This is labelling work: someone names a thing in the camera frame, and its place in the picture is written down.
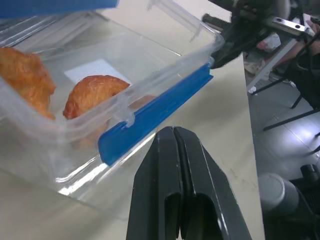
golden brown pastry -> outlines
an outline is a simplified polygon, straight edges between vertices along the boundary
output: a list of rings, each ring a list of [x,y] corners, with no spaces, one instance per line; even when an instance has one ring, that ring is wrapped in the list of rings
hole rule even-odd
[[[41,115],[55,118],[48,107],[56,85],[38,55],[0,48],[0,76]]]
[[[69,94],[63,116],[74,119],[128,87],[127,82],[115,76],[87,76]]]

blue object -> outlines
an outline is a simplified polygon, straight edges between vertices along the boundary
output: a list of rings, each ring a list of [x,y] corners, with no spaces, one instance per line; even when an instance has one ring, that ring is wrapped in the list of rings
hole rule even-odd
[[[118,0],[4,0],[0,19],[115,8]]]
[[[126,127],[126,122],[120,122],[102,134],[98,140],[102,161],[109,166],[115,163],[212,78],[209,64],[200,67],[174,87],[137,110],[134,113],[135,120],[132,126]]]

plastic food container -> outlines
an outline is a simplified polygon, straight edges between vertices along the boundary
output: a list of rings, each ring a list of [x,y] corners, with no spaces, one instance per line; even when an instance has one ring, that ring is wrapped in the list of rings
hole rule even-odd
[[[118,176],[122,186],[133,179],[135,149],[209,81],[210,55],[223,44],[171,0],[121,0],[117,9],[99,12],[55,18],[15,46],[42,57],[57,86],[50,103],[56,120],[42,117],[0,78],[0,168],[84,202],[90,202],[84,193],[97,191],[106,177]],[[66,120],[62,111],[75,84],[108,74],[131,86]],[[110,173],[118,168],[121,177]]]
[[[65,15],[31,16],[18,19],[0,19],[0,47],[12,47]]]

gray stool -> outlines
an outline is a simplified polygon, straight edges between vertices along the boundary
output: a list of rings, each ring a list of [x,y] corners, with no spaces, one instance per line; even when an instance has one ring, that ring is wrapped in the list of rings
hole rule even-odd
[[[264,173],[258,185],[264,217],[285,217],[297,210],[299,194],[291,182],[275,173]]]

container lid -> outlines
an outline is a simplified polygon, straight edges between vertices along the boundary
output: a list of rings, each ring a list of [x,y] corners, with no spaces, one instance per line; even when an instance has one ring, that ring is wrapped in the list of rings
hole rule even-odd
[[[14,47],[65,16],[66,14],[55,14],[0,19],[0,48]]]
[[[10,0],[1,2],[0,19],[115,8],[118,0]]]

